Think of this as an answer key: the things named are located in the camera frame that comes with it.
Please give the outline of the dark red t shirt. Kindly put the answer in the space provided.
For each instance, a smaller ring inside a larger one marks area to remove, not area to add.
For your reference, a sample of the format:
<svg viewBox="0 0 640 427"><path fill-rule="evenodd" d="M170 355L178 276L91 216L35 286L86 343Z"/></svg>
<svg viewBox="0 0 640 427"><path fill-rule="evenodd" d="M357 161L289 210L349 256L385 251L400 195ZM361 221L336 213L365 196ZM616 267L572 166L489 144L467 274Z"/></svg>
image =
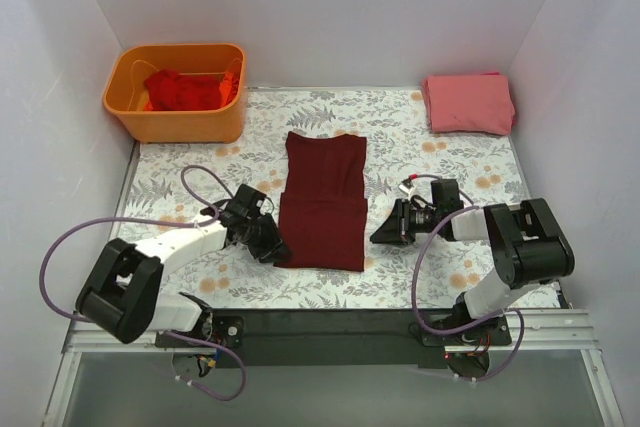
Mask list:
<svg viewBox="0 0 640 427"><path fill-rule="evenodd" d="M278 221L292 257L279 267L364 270L366 147L364 137L349 134L325 139L288 134Z"/></svg>

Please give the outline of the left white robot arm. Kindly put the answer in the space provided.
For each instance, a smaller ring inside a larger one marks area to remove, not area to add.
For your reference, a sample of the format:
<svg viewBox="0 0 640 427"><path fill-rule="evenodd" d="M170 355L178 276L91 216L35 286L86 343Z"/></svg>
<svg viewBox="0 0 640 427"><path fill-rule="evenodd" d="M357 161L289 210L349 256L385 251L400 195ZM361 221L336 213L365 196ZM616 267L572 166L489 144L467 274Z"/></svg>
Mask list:
<svg viewBox="0 0 640 427"><path fill-rule="evenodd" d="M143 333L176 331L193 347L223 338L212 308L187 293L166 295L169 274L208 254L241 244L262 264L284 263L292 252L276 222L261 211L266 195L246 184L235 195L200 211L187 227L136 242L109 241L75 302L79 314L120 342Z"/></svg>

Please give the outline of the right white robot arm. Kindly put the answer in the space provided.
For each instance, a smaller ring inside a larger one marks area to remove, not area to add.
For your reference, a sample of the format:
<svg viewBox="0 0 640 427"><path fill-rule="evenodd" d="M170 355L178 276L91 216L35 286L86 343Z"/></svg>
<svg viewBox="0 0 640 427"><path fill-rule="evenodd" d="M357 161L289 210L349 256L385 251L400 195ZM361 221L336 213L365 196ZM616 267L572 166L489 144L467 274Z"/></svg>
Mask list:
<svg viewBox="0 0 640 427"><path fill-rule="evenodd" d="M545 199L482 207L460 190L456 180L429 178L429 201L416 195L397 199L389 217L370 236L373 244L405 246L414 243L417 234L427 235L410 290L412 310L423 331L475 344L488 333L489 322L526 293L573 273L573 250ZM417 281L427 250L437 236L447 242L488 242L493 268L459 297L449 316L430 325L418 308Z"/></svg>

